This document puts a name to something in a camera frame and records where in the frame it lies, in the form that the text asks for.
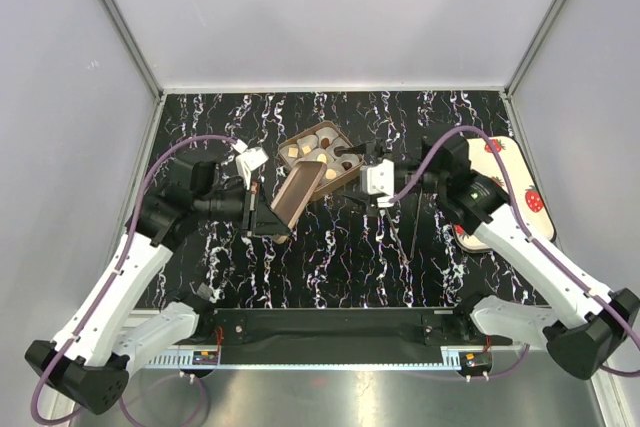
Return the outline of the brown tin lid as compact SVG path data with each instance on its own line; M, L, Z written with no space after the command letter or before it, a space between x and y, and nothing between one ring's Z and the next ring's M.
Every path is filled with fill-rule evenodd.
M295 227L306 208L326 169L327 165L323 162L299 161L293 167L282 188L274 198L271 209L288 224L291 230ZM288 237L272 237L272 240L282 244Z

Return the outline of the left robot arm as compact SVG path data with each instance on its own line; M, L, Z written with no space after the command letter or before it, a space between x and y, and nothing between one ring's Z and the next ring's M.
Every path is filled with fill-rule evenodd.
M216 319L195 294L182 295L128 334L121 329L152 278L201 223L233 222L250 237L289 233L252 178L267 159L263 149L251 148L236 157L237 175L219 182L215 162L176 157L164 182L137 205L115 255L78 311L52 340L35 340L27 348L25 360L40 381L100 415L170 345L208 341Z

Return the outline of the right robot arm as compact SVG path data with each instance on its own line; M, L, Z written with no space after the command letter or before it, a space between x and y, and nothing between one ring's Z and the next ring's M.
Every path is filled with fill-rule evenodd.
M392 161L378 141L335 152L378 160L361 168L356 201L382 210L416 189L435 194L451 223L504 258L547 303L521 305L494 295L467 300L453 321L460 340L472 344L498 336L543 349L565 372L582 380L598 370L614 374L608 359L626 340L639 341L633 329L638 296L629 289L614 291L592 277L526 221L509 176L503 174L496 182L472 167L468 133L482 139L499 170L505 171L492 140L472 126L455 127L439 139L424 138L420 163Z

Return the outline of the silver metal tongs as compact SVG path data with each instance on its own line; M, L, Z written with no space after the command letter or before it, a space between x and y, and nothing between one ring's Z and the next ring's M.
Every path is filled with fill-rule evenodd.
M411 207L409 212L406 212L402 206L382 210L384 218L389 224L391 237L405 263L410 263L415 256L422 208L421 198L410 200L409 206Z

